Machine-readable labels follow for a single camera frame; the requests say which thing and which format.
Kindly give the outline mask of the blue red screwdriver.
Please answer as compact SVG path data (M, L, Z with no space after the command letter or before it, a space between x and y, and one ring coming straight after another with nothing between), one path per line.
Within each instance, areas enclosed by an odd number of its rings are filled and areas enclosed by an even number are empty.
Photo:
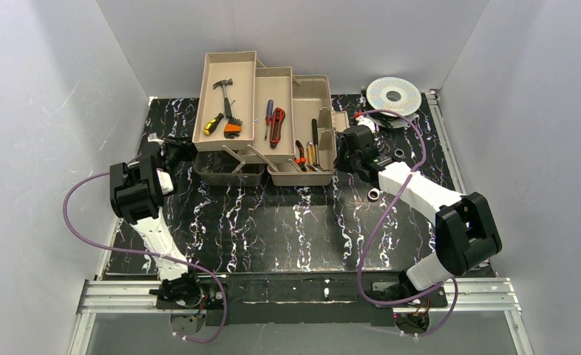
M271 121L273 117L273 106L274 101L272 99L268 100L265 113L265 140L268 139L268 133L270 132Z

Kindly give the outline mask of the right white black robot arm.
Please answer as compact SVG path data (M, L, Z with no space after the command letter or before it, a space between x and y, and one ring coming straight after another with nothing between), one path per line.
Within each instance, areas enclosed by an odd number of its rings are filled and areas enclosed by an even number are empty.
M433 182L394 156L379 152L373 131L365 125L342 133L336 168L358 175L380 192L393 195L432 221L435 250L404 269L390 290L362 294L379 305L426 295L450 277L459 277L498 254L499 231L488 200L480 193L464 195Z

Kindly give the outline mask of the orange black pliers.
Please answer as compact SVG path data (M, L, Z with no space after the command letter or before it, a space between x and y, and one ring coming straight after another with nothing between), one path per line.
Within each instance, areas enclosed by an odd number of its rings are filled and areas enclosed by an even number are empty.
M306 157L305 157L305 149L303 144L299 140L295 140L296 148L298 149L299 156L295 159L295 164L299 167L302 172L306 172L308 168L306 167Z

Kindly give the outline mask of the black handled small hammer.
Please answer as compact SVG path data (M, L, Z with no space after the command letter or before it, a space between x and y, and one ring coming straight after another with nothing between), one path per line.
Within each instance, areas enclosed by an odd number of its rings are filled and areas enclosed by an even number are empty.
M233 118L233 113L231 111L231 103L229 101L229 97L228 97L228 93L227 93L227 87L231 86L233 83L234 83L233 79L229 78L229 79L218 81L215 84L213 84L213 89L217 89L219 87L222 89L222 94L223 94L223 98L224 98L224 114L225 114L225 117L227 119Z

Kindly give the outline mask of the red black cutter tool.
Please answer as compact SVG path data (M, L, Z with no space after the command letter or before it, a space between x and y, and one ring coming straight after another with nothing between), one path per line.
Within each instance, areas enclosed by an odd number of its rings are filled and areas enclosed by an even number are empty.
M270 133L270 147L275 149L282 135L282 125L285 119L286 113L282 108L277 107L273 111L273 117L271 122L271 133Z

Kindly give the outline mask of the orange black scraper tool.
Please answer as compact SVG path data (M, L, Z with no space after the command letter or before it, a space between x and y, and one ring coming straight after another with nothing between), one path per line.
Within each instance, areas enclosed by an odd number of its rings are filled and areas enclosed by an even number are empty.
M240 136L242 131L242 120L232 117L228 118L223 134L227 139L234 139Z

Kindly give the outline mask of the yellow black utility knife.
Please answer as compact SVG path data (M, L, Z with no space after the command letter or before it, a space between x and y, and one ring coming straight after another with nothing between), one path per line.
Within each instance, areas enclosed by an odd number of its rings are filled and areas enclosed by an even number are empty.
M316 167L314 166L315 160L314 160L314 156L313 156L313 144L311 142L307 143L306 146L306 155L307 155L307 167L315 172L316 171Z

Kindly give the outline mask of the translucent brown beige tool box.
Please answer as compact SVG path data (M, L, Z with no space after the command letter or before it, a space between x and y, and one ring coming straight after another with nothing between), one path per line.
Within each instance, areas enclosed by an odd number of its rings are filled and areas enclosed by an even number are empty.
M193 143L209 186L326 186L348 116L323 75L267 67L254 51L207 53Z

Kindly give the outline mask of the yellow black screwdriver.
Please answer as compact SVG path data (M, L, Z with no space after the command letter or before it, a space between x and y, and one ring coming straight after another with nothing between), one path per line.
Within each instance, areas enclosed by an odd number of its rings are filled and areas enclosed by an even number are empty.
M217 116L213 117L203 129L205 135L211 135L218 127L220 121L224 118L224 114L220 112Z

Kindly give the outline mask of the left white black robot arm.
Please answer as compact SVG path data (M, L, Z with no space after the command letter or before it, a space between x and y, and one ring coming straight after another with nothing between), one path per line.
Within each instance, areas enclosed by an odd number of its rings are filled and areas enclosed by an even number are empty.
M176 192L174 176L181 162L194 160L197 149L190 138L154 138L140 157L109 167L109 200L117 217L128 223L155 254L161 285L150 291L160 301L194 308L203 298L194 272L169 231L163 214L165 197Z

